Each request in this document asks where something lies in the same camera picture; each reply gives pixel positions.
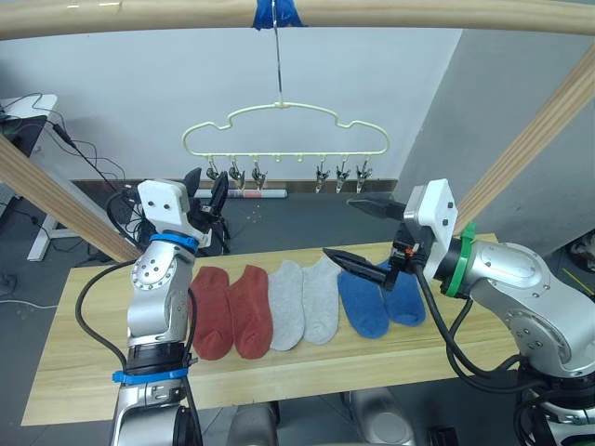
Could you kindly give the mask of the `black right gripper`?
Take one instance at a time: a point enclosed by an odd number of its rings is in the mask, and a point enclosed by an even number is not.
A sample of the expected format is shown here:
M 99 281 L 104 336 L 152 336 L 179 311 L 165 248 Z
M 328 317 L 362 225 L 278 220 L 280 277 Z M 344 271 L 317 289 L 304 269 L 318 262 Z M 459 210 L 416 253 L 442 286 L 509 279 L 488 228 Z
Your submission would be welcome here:
M 381 219 L 403 220 L 406 208 L 405 203 L 378 197 L 351 198 L 347 203 L 369 216 Z M 401 222 L 392 242 L 390 262 L 385 268 L 347 251 L 324 248 L 323 253 L 348 273 L 391 291 L 399 272 L 416 273 L 423 270 L 429 260 L 434 241 L 435 237 L 430 227 L 415 225 L 411 230 L 405 222 Z

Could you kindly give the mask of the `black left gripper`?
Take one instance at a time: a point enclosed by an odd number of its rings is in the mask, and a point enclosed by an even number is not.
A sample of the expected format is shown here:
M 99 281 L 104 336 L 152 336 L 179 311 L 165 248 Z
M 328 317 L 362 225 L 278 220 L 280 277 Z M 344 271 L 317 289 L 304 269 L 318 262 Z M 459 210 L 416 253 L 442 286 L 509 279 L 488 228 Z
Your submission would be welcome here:
M 211 189 L 210 211 L 207 211 L 203 209 L 201 201 L 194 198 L 200 187 L 201 175 L 202 168 L 196 167 L 183 178 L 183 184 L 190 198 L 190 210 L 187 214 L 190 224 L 202 233 L 208 233 L 211 229 L 223 224 L 220 215 L 228 196 L 229 178 L 226 172 L 219 174 Z

